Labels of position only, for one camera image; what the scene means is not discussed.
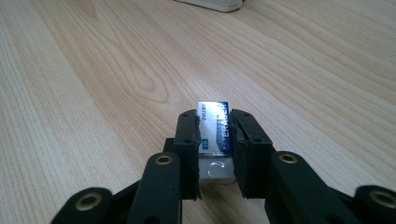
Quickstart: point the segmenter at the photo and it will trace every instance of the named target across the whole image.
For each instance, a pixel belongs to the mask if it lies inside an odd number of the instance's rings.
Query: table surface
[[[0,223],[126,188],[180,113],[217,100],[330,187],[396,190],[396,2],[0,0]],[[235,184],[201,191],[184,223],[268,222]]]

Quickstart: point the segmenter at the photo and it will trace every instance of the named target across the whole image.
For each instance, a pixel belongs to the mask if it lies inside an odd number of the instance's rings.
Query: light wood grain surface
[[[0,0],[0,223],[49,223],[88,187],[138,180],[198,101],[252,113],[331,187],[396,190],[396,3]],[[267,223],[202,186],[184,223]]]

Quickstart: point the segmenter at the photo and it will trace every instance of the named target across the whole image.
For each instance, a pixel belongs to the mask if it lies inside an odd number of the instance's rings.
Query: wooden table
[[[394,0],[0,1],[0,223],[49,223],[88,187],[138,180],[198,101],[252,113],[331,187],[396,190]],[[184,223],[267,223],[202,186]]]

